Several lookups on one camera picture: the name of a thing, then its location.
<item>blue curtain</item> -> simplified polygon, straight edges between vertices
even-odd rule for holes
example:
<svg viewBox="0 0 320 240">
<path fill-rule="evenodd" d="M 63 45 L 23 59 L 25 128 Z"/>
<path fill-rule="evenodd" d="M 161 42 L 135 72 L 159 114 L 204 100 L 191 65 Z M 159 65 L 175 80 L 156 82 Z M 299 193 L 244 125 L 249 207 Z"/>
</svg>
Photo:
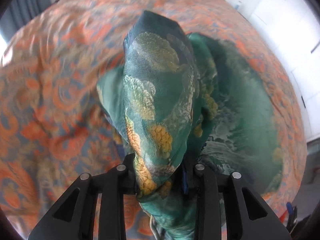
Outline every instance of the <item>blue curtain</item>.
<svg viewBox="0 0 320 240">
<path fill-rule="evenodd" d="M 50 5 L 50 0 L 12 0 L 0 20 L 0 35 L 8 43 L 21 27 Z"/>
</svg>

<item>green fabric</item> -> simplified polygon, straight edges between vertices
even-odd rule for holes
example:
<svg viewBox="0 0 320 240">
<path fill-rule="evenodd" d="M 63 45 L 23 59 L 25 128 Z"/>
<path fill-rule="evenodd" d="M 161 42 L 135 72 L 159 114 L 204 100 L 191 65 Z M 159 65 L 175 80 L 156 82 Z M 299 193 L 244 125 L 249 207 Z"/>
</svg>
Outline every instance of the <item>green fabric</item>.
<svg viewBox="0 0 320 240">
<path fill-rule="evenodd" d="M 282 163 L 262 81 L 228 41 L 145 11 L 124 40 L 125 64 L 98 82 L 109 119 L 135 151 L 138 200 L 164 238 L 193 239 L 196 197 L 173 174 L 190 154 L 215 171 L 276 190 Z"/>
</svg>

